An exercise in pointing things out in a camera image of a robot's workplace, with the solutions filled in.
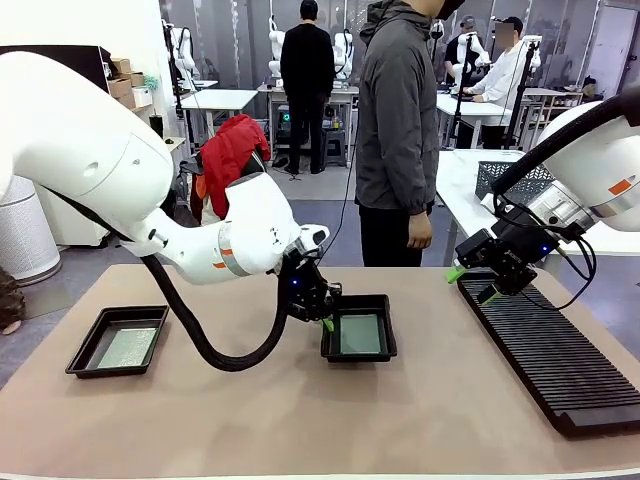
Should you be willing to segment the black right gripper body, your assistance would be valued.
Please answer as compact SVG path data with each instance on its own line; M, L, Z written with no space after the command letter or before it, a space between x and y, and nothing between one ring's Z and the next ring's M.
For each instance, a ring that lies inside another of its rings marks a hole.
M537 276L532 265L554 251L559 241L521 208L504 216L492 226L497 243L492 271L498 283L531 283Z

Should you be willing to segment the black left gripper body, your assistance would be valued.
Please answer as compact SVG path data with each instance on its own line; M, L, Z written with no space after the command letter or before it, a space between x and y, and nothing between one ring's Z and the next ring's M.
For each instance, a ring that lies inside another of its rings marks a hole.
M287 253L279 272L279 309L303 322L331 319L343 294L340 282L329 282L321 274L316 252Z

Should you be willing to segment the person's right hand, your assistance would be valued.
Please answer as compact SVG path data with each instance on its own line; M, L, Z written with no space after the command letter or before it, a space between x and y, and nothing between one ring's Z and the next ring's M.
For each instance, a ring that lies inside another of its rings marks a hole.
M408 224L408 248L426 249L431 245L433 232L426 212L412 215Z

